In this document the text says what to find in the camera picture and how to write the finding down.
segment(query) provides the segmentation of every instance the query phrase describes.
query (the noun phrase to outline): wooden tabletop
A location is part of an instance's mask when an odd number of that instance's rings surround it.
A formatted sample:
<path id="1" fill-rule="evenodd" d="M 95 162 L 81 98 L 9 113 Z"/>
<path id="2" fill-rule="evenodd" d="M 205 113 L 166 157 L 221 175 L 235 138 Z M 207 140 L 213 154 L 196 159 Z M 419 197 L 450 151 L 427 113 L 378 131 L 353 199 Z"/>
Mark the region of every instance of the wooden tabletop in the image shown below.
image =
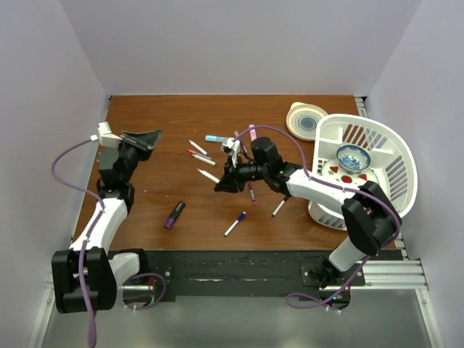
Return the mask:
<path id="1" fill-rule="evenodd" d="M 217 193 L 214 183 L 199 174 L 201 168 L 220 177 L 226 155 L 219 143 L 204 140 L 207 134 L 232 136 L 249 124 L 273 125 L 286 131 L 290 105 L 304 102 L 322 107 L 328 114 L 358 115 L 353 96 L 114 96 L 107 121 L 113 133 L 161 129 L 163 135 L 149 161 L 140 162 L 131 183 L 136 198 L 129 216 L 120 226 L 112 249 L 333 249 L 346 232 L 313 221 L 307 201 L 290 199 L 277 216 L 271 213 L 282 200 L 264 182 L 253 183 L 257 204 L 247 188 L 240 194 Z M 290 140 L 271 130 L 257 130 L 277 145 L 283 160 L 301 163 Z M 204 147 L 218 163 L 204 164 L 186 151 L 191 139 Z M 249 137 L 245 136 L 249 146 Z M 299 141 L 311 168 L 314 144 Z M 95 190 L 98 167 L 92 169 L 89 188 Z M 179 201 L 186 207 L 172 229 L 163 224 Z M 95 208 L 84 199 L 76 237 Z M 246 217 L 224 238 L 224 232 L 240 212 Z"/>

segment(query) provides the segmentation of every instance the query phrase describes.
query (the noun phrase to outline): blue and white bowl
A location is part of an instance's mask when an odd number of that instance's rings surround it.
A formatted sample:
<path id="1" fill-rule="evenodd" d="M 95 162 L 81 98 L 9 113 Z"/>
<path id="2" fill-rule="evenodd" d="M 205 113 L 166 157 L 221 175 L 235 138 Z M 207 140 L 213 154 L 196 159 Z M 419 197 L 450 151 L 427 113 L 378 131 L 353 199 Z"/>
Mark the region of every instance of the blue and white bowl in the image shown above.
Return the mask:
<path id="1" fill-rule="evenodd" d="M 348 173 L 359 173 L 370 165 L 370 156 L 362 147 L 343 145 L 336 152 L 340 167 Z"/>

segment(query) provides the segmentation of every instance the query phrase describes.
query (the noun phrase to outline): black marker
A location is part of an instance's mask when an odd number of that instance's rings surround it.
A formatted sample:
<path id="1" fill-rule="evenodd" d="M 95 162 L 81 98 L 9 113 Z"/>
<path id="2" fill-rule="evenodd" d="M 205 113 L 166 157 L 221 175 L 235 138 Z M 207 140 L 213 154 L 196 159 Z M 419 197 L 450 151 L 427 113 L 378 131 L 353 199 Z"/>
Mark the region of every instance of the black marker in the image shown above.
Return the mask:
<path id="1" fill-rule="evenodd" d="M 171 228 L 174 225 L 174 222 L 178 219 L 179 215 L 182 212 L 182 209 L 186 206 L 186 204 L 182 201 L 179 201 L 175 206 L 174 210 L 170 213 L 169 217 L 165 222 L 166 228 Z"/>

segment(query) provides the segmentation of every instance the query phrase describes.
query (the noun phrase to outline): gray wall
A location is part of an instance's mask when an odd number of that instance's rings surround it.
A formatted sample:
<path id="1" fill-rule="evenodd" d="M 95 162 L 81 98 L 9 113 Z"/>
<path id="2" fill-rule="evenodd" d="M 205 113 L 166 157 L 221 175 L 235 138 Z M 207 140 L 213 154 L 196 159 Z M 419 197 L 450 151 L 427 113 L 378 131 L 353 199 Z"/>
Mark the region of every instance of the gray wall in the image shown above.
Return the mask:
<path id="1" fill-rule="evenodd" d="M 421 0 L 60 0 L 108 94 L 354 94 Z"/>
<path id="2" fill-rule="evenodd" d="M 91 134 L 106 97 L 57 0 L 0 5 L 0 347 L 26 347 L 50 259 L 82 196 L 55 183 L 54 157 Z M 88 180 L 87 147 L 61 174 Z"/>
<path id="3" fill-rule="evenodd" d="M 419 192 L 403 234 L 423 261 L 448 347 L 464 345 L 463 18 L 460 0 L 423 0 L 367 104 L 415 155 Z"/>

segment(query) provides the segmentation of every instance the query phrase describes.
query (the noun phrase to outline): white dish rack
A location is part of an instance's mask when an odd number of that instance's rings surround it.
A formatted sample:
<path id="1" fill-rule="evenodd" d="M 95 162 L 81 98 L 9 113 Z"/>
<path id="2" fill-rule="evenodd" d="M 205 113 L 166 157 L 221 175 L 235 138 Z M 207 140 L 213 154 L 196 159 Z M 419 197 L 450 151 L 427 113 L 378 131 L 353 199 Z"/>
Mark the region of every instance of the white dish rack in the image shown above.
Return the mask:
<path id="1" fill-rule="evenodd" d="M 336 150 L 345 144 L 361 146 L 369 152 L 369 168 L 403 218 L 414 205 L 418 190 L 418 174 L 407 144 L 379 122 L 353 115 L 329 115 L 319 121 L 316 129 L 312 171 L 320 175 L 324 164 L 336 158 Z M 343 216 L 323 205 L 310 202 L 308 210 L 321 225 L 346 229 Z"/>

